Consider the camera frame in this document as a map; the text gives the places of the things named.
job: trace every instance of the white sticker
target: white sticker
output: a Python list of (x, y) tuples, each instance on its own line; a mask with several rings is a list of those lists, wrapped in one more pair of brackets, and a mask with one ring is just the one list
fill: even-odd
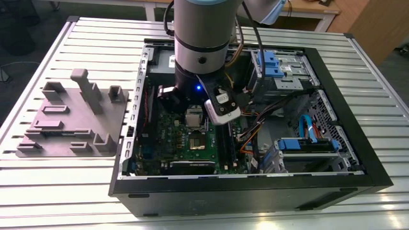
[(280, 66), (282, 71), (292, 71), (292, 68), (289, 66)]
[(175, 68), (175, 62), (176, 62), (176, 57), (175, 57), (175, 55), (172, 55), (169, 57), (169, 68)]
[(255, 158), (252, 158), (252, 165), (255, 166), (255, 168), (257, 168), (257, 166), (259, 166), (259, 162), (256, 161)]
[(340, 12), (338, 11), (324, 11), (324, 13), (336, 13), (336, 14), (338, 14)]
[(219, 101), (220, 104), (227, 103), (229, 101), (229, 96), (227, 93), (220, 94), (216, 96), (216, 99)]

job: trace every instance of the wooden desk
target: wooden desk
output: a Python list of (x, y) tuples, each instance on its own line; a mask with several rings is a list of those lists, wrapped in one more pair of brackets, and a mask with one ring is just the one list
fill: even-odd
[[(145, 8), (147, 20), (156, 21), (155, 8), (167, 8), (172, 0), (59, 0), (61, 2), (76, 2), (76, 3), (93, 3), (107, 5), (123, 5), (123, 6), (140, 6)], [(297, 18), (316, 18), (320, 19), (320, 23), (316, 27), (317, 32), (325, 32), (333, 19), (341, 10), (334, 2), (330, 3), (329, 7), (318, 4), (317, 1), (309, 2), (306, 0), (292, 0), (292, 17)], [(289, 11), (289, 4), (284, 6), (284, 10), (280, 16), (286, 16)]]
[[(148, 21), (155, 21), (155, 8), (165, 8), (172, 0), (128, 0), (128, 1), (143, 1), (145, 3), (145, 12)], [(330, 5), (322, 6), (317, 1), (306, 0), (290, 0), (292, 1), (292, 17), (297, 18), (316, 18), (320, 19), (320, 23), (316, 27), (316, 32), (325, 32), (334, 16), (341, 13), (334, 2)], [(286, 16), (289, 12), (289, 3), (285, 4), (284, 10), (280, 16)]]

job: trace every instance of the slotted metal table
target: slotted metal table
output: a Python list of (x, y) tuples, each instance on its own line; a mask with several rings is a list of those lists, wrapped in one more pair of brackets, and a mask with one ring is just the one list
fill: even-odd
[[(256, 43), (244, 28), (247, 43)], [(261, 29), (269, 45), (318, 50), (394, 186), (321, 210), (136, 218), (108, 197), (109, 158), (17, 158), (16, 146), (47, 81), (77, 87), (73, 68), (100, 89), (133, 89), (145, 38), (167, 37), (156, 22), (71, 17), (0, 128), (0, 227), (79, 229), (406, 229), (409, 228), (409, 110), (354, 39), (344, 34)]]

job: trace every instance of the desk leg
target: desk leg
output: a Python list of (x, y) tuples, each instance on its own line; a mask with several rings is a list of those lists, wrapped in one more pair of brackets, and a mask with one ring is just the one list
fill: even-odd
[(155, 22), (155, 2), (145, 2), (147, 21)]
[(7, 75), (7, 73), (4, 72), (3, 69), (0, 69), (0, 71), (1, 71), (1, 73), (0, 73), (0, 76), (1, 76), (0, 81), (7, 82), (7, 80), (8, 80), (8, 75)]
[(314, 29), (316, 32), (326, 32), (328, 27), (333, 21), (334, 14), (325, 14), (324, 18), (321, 19), (317, 28)]

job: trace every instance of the motherboard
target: motherboard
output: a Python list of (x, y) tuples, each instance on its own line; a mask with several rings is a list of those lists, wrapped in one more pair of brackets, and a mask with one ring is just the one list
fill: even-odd
[(233, 145), (240, 132), (239, 121), (213, 126), (197, 105), (184, 116), (161, 110), (155, 142), (136, 147), (132, 171), (136, 175), (245, 173), (245, 156), (236, 155)]

